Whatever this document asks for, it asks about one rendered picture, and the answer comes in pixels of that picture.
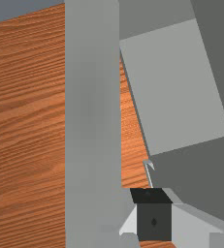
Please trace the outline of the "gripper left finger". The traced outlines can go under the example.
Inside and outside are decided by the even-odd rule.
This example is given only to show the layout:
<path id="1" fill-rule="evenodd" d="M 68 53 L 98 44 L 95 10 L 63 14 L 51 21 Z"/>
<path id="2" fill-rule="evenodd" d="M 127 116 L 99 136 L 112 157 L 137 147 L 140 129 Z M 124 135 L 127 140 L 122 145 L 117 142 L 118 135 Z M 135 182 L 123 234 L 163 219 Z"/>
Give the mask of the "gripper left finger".
<path id="1" fill-rule="evenodd" d="M 139 241 L 148 240 L 150 237 L 149 210 L 154 204 L 151 189 L 131 188 L 130 194 L 135 205 L 125 222 L 122 224 L 119 234 L 135 234 Z"/>

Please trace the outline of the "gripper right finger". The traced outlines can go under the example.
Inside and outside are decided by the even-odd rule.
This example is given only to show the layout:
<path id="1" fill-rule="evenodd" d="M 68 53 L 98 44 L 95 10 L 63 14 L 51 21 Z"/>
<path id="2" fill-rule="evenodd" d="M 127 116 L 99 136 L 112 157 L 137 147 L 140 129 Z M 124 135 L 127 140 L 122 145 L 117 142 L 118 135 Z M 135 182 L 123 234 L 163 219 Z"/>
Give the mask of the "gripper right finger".
<path id="1" fill-rule="evenodd" d="M 154 188 L 155 240 L 171 241 L 176 248 L 224 248 L 224 221 L 184 203 L 170 188 Z"/>

